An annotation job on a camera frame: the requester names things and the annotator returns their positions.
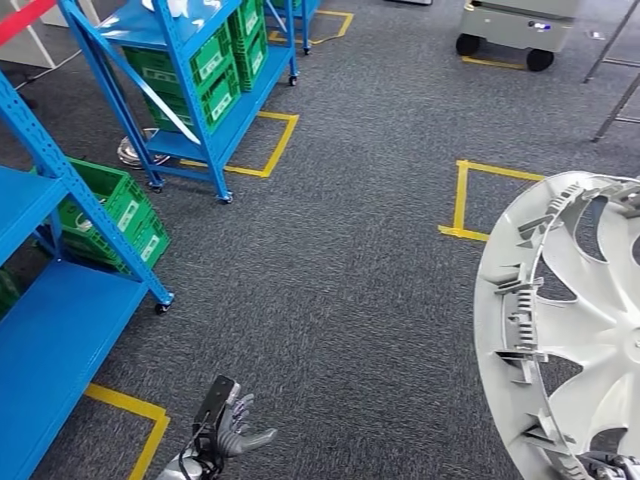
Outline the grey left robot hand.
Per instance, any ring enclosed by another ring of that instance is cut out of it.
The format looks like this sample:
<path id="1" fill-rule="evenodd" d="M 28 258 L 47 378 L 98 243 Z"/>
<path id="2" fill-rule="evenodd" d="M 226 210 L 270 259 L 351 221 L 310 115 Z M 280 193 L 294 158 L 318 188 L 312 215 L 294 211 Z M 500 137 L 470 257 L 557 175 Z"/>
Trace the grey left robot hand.
<path id="1" fill-rule="evenodd" d="M 238 457 L 271 444 L 277 438 L 275 428 L 248 433 L 246 418 L 254 400 L 255 396 L 249 393 L 225 405 L 217 433 L 217 450 L 222 457 Z"/>

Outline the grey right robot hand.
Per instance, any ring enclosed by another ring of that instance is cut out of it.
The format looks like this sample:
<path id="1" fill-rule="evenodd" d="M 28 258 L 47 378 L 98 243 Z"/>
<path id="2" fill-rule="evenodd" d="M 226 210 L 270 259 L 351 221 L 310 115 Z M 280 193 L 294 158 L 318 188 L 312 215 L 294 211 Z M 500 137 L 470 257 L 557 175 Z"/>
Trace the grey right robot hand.
<path id="1" fill-rule="evenodd" d="M 639 460 L 633 456 L 604 451 L 578 456 L 589 475 L 598 480 L 639 480 Z"/>

